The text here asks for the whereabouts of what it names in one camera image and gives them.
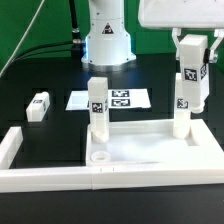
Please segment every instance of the white block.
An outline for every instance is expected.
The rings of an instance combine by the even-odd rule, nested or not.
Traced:
[[[187,35],[180,42],[183,97],[193,113],[201,113],[209,95],[209,70],[204,64],[207,36]]]
[[[37,93],[26,109],[29,122],[42,121],[50,105],[49,94],[47,92]]]
[[[8,169],[23,141],[21,127],[11,127],[0,144],[0,169]]]
[[[174,122],[173,136],[178,139],[186,139],[190,134],[189,103],[183,97],[181,74],[176,74],[175,98],[174,98]]]
[[[109,108],[107,78],[93,77],[88,82],[89,113],[93,140],[109,140]]]

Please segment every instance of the black table surface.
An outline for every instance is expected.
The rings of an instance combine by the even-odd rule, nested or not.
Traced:
[[[70,58],[16,63],[0,80],[0,140],[21,126],[24,141],[11,169],[85,166],[88,111],[65,111],[75,90],[107,77],[109,88],[147,88],[152,108],[110,110],[110,121],[173,118],[174,54],[138,55],[136,65],[114,73],[82,69]],[[210,95],[202,118],[224,144],[224,75],[210,66]],[[51,105],[42,122],[27,121],[25,109],[36,93],[47,91]],[[0,223],[171,223],[222,224],[224,184],[131,189],[0,194]]]

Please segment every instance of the white tray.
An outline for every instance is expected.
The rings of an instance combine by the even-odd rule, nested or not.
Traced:
[[[173,137],[173,120],[110,123],[107,143],[92,141],[87,132],[86,164],[119,165],[136,163],[199,162],[223,159],[224,153],[202,120],[191,120],[190,136]]]

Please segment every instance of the green background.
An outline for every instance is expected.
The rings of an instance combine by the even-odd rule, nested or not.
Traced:
[[[0,1],[0,69],[17,46],[40,2],[41,0]],[[75,0],[75,3],[80,32],[85,38],[90,29],[88,0]],[[137,19],[138,5],[139,0],[125,0],[125,27],[131,34],[132,51],[136,54],[175,52],[170,31],[147,30],[140,26]],[[40,44],[71,40],[71,29],[69,1],[46,0],[20,52]],[[211,45],[214,41],[213,34],[206,34],[209,35]],[[53,56],[69,54],[60,53]],[[223,69],[223,49],[219,56],[218,66]]]

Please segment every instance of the tall white block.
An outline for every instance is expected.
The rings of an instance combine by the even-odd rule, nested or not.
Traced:
[[[88,82],[89,113],[93,140],[109,140],[109,109],[107,78],[93,77]]]
[[[204,35],[187,35],[180,42],[183,98],[193,113],[204,110],[204,100],[209,95],[208,64],[203,62],[207,47],[208,40]]]
[[[185,139],[190,133],[190,116],[188,101],[183,97],[181,74],[176,74],[174,102],[174,123],[173,136],[178,139]]]

